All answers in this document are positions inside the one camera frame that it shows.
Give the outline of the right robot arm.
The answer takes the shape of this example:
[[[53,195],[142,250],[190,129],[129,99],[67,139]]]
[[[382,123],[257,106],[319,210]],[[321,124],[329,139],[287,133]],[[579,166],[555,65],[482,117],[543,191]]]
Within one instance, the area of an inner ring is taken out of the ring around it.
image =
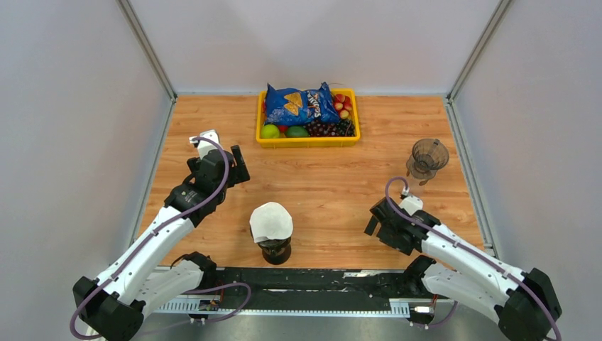
[[[385,197],[370,209],[365,229],[403,254],[420,253],[404,271],[409,293],[429,292],[465,305],[493,321],[508,340],[548,340],[550,332],[560,340],[562,308],[545,272],[490,256],[422,208],[414,195],[400,204]]]

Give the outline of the white paper coffee filter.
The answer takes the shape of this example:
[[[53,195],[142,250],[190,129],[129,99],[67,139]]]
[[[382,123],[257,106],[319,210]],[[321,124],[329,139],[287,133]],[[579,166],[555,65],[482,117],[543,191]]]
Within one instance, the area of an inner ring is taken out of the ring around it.
[[[284,240],[291,237],[293,232],[292,216],[277,202],[267,202],[257,207],[250,216],[249,224],[256,244]]]

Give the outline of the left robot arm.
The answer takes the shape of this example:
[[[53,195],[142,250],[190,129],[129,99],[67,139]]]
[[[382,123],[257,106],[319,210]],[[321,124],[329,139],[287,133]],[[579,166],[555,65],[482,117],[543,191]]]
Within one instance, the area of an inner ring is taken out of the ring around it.
[[[222,204],[228,188],[250,179],[241,149],[224,151],[216,142],[197,144],[206,149],[187,161],[191,173],[172,189],[147,230],[96,278],[80,278],[72,288],[76,311],[70,331],[80,340],[77,320],[105,340],[131,340],[143,321],[158,307],[182,293],[219,293],[217,265],[197,251],[182,255],[170,270],[153,271],[167,253]]]

